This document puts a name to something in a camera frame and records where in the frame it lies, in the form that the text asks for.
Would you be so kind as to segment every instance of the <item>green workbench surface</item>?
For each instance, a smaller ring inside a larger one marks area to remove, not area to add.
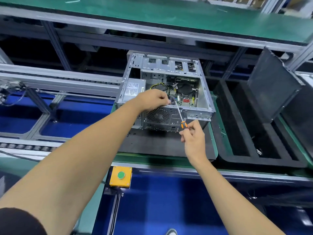
[[[308,43],[313,33],[312,19],[261,14],[259,11],[210,5],[201,1],[0,0],[0,2],[2,5],[16,4],[96,15],[92,18],[113,17],[120,20],[112,18],[108,20],[120,22],[139,21],[146,22],[142,23],[143,25],[153,23],[153,26],[161,24],[176,26],[176,29],[183,27],[179,28],[180,30],[187,30],[184,27],[193,28],[194,32],[200,29],[301,43]]]

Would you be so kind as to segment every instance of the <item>screwdriver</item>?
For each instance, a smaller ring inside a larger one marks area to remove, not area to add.
[[[180,118],[182,119],[182,115],[180,114],[180,110],[179,110],[179,108],[178,108],[178,105],[177,105],[177,102],[176,102],[176,101],[175,101],[175,104],[176,104],[176,106],[177,106],[179,116],[180,116]],[[187,124],[186,124],[186,122],[183,121],[183,119],[182,119],[182,129],[185,129],[185,128],[187,128]]]

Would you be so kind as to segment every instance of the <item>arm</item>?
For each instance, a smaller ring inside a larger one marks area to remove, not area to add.
[[[89,126],[43,159],[0,200],[36,217],[48,235],[70,234],[137,116],[169,103],[153,89]]]
[[[180,132],[186,155],[205,187],[230,235],[283,235],[284,233],[242,196],[209,162],[205,139],[197,120]]]

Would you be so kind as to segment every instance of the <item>green button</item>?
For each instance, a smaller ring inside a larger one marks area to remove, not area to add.
[[[125,173],[123,171],[120,171],[118,174],[117,174],[117,177],[119,179],[123,179],[125,177]]]

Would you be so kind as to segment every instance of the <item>black sleeve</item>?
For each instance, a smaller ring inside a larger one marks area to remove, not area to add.
[[[47,235],[44,227],[30,213],[16,208],[0,209],[0,235]]]

